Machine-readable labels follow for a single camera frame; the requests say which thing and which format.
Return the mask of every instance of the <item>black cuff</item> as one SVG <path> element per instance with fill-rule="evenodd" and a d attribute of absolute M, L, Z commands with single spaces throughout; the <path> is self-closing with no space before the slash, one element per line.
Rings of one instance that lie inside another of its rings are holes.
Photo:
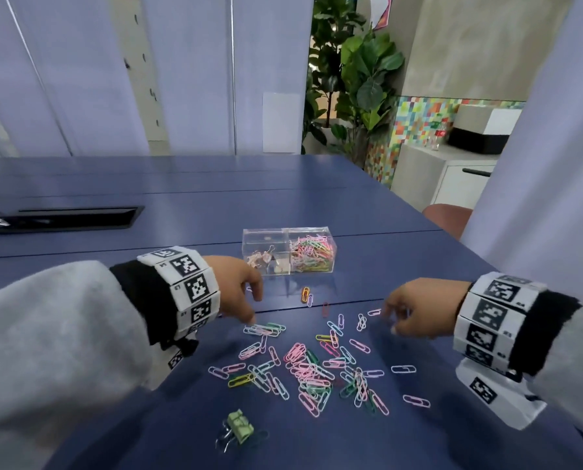
<path fill-rule="evenodd" d="M 515 338 L 509 367 L 531 376 L 541 371 L 554 339 L 579 308 L 581 304 L 574 297 L 550 291 L 540 293 Z"/>
<path fill-rule="evenodd" d="M 169 285 L 156 269 L 131 260 L 116 264 L 109 270 L 122 286 L 126 297 L 144 317 L 150 344 L 161 343 L 163 349 L 171 346 L 178 330 L 178 309 Z"/>

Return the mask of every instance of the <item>white cabinet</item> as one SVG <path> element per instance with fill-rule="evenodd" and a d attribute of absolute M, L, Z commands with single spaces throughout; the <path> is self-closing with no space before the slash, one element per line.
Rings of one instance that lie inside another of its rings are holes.
<path fill-rule="evenodd" d="M 473 209 L 487 177 L 465 173 L 463 168 L 493 171 L 499 155 L 479 155 L 450 145 L 434 151 L 420 145 L 402 145 L 391 184 L 396 193 L 418 211 L 435 203 Z"/>

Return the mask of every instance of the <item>left hand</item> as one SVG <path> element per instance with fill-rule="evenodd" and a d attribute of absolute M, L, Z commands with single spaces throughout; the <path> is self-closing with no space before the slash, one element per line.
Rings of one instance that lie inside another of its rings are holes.
<path fill-rule="evenodd" d="M 226 256 L 204 256 L 217 280 L 221 295 L 219 311 L 222 315 L 233 316 L 242 323 L 254 324 L 254 310 L 246 300 L 245 287 L 250 284 L 253 298 L 263 299 L 263 278 L 261 273 L 243 260 Z"/>

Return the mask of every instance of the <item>cabinet door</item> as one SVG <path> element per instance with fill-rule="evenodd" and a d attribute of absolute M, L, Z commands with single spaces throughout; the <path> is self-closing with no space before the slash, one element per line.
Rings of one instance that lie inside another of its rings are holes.
<path fill-rule="evenodd" d="M 483 189 L 489 178 L 473 175 L 471 173 L 464 173 L 463 168 L 491 172 L 494 170 L 494 166 L 495 165 L 448 166 L 433 203 L 454 204 L 474 209 L 474 206 L 476 206 L 479 197 L 481 197 L 481 193 L 483 193 Z"/>

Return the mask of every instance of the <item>yellow paper clip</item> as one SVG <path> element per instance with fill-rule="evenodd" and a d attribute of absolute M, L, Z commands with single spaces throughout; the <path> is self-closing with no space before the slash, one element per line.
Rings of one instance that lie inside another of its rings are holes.
<path fill-rule="evenodd" d="M 244 384 L 248 384 L 254 379 L 254 374 L 242 374 L 241 376 L 237 376 L 236 378 L 231 379 L 228 381 L 228 387 L 237 387 L 242 386 Z"/>
<path fill-rule="evenodd" d="M 307 303 L 309 301 L 309 287 L 304 287 L 302 289 L 302 295 L 300 297 L 302 303 Z"/>

